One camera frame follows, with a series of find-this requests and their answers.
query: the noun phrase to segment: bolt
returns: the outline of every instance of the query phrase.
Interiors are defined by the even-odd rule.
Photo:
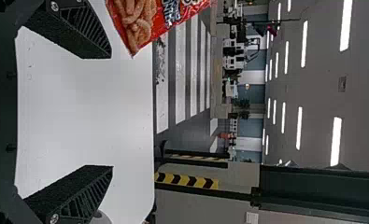
[[[50,218],[50,224],[56,224],[59,221],[59,215],[53,214],[53,216]]]
[[[6,147],[6,152],[14,152],[16,150],[16,144],[8,144]]]
[[[59,5],[58,5],[56,2],[51,1],[51,2],[50,2],[50,8],[51,8],[54,12],[59,11]]]

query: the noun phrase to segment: white surface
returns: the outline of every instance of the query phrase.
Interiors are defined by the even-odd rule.
[[[26,197],[85,164],[113,165],[100,209],[114,223],[138,224],[154,202],[151,45],[131,59],[105,2],[91,2],[112,44],[111,60],[81,60],[19,31],[15,184]]]
[[[185,119],[186,22],[176,26],[176,124]]]
[[[235,149],[261,152],[263,151],[263,139],[251,137],[237,137]]]
[[[156,86],[156,104],[157,104],[157,133],[165,131],[169,127],[169,76],[167,70],[169,41],[168,34],[161,35],[161,40],[166,45],[165,48],[157,47],[159,60],[159,84]]]
[[[205,66],[206,66],[206,60],[205,60],[205,56],[206,56],[206,27],[205,24],[201,21],[201,78],[200,78],[200,112],[203,112],[205,110],[205,78],[206,78],[206,74],[205,74]]]
[[[238,79],[239,84],[250,84],[250,85],[263,85],[265,71],[263,70],[248,70],[243,71]]]
[[[191,17],[191,117],[197,113],[198,15]]]
[[[218,119],[211,119],[210,120],[210,136],[217,130],[219,127],[219,120]]]
[[[216,153],[216,152],[217,152],[218,140],[219,140],[219,138],[218,138],[218,137],[215,137],[215,138],[214,138],[213,144],[210,146],[210,149],[209,149],[209,151],[210,151],[211,153]]]
[[[211,79],[211,35],[207,32],[207,73],[206,73],[206,108],[210,108],[210,79]]]

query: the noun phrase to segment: gray floor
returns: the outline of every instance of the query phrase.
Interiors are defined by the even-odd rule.
[[[210,8],[207,8],[203,10],[199,14],[199,22],[202,20],[205,23],[206,31],[210,31]],[[198,25],[198,34],[200,36],[200,30],[201,26]],[[191,43],[191,25],[188,22],[187,24],[187,33],[186,38],[189,43]],[[172,29],[169,33],[169,44],[168,44],[169,52],[174,52],[176,48],[176,35],[175,30]],[[169,148],[174,149],[183,149],[183,150],[192,150],[192,151],[204,151],[208,152],[210,149],[210,146],[212,145],[215,135],[210,136],[210,109],[206,109],[203,112],[199,111],[199,82],[200,78],[198,75],[198,113],[191,117],[190,115],[190,85],[191,85],[191,68],[190,68],[190,61],[191,61],[191,54],[190,54],[191,44],[186,45],[186,120],[180,122],[178,125],[176,125],[176,109],[175,109],[175,97],[176,97],[176,55],[174,53],[169,53],[169,60],[168,60],[168,76],[169,76],[169,128],[161,133],[156,133],[154,131],[154,146],[155,148],[155,157],[158,157],[160,155],[160,152],[157,148],[157,146],[163,141],[168,140],[169,141]],[[200,46],[198,45],[198,58],[200,54]],[[154,88],[154,96],[153,96],[153,102],[154,102],[154,130],[156,127],[156,83],[153,84]]]

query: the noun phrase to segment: screw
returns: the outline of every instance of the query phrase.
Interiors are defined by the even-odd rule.
[[[53,214],[53,216],[50,218],[50,224],[56,224],[59,220],[59,215]]]
[[[56,2],[51,1],[50,8],[55,12],[59,11],[59,5]]]

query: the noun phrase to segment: red snack bag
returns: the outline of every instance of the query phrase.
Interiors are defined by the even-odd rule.
[[[210,0],[106,0],[115,28],[132,56],[209,6]]]

